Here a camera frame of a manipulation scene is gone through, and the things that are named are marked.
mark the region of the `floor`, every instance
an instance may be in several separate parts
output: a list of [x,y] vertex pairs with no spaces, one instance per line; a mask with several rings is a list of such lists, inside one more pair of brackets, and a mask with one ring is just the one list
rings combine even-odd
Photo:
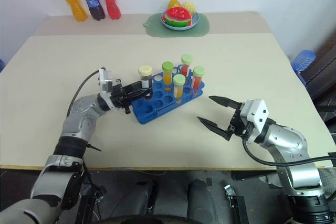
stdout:
[[[1,170],[1,210],[18,200],[28,198],[29,192],[38,176],[38,171]],[[122,195],[131,185],[144,179],[155,179],[159,183],[159,195],[155,205],[155,214],[186,216],[187,186],[198,178],[209,185],[212,192],[218,220],[220,224],[235,223],[228,200],[224,196],[224,185],[231,184],[238,195],[245,197],[249,223],[278,224],[283,223],[290,212],[282,190],[260,181],[259,178],[235,181],[230,171],[167,171],[149,172],[154,175],[137,171],[92,171],[92,179],[98,186],[104,186],[107,194],[100,203],[102,218],[111,215]],[[60,224],[74,223],[77,206],[64,211],[60,216]]]

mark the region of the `blue test tube rack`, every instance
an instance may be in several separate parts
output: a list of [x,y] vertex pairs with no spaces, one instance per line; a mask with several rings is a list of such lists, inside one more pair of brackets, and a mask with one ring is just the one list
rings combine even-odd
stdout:
[[[174,67],[173,77],[181,72],[181,65]],[[183,95],[181,98],[176,99],[173,95],[174,83],[171,85],[165,85],[163,83],[163,72],[158,73],[152,77],[153,79],[153,98],[146,100],[144,98],[133,101],[133,112],[138,119],[139,123],[146,124],[159,116],[172,111],[187,102],[196,99],[203,94],[204,82],[201,83],[199,89],[194,90],[191,87],[192,83],[192,71],[189,71],[189,75],[186,78],[186,83],[183,87]]]

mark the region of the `orange liquid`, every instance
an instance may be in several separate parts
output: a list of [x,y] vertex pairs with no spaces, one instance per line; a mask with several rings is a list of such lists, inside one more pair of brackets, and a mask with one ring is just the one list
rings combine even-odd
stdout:
[[88,15],[80,5],[78,0],[66,0],[71,7],[72,14],[77,21],[85,21],[88,19]]

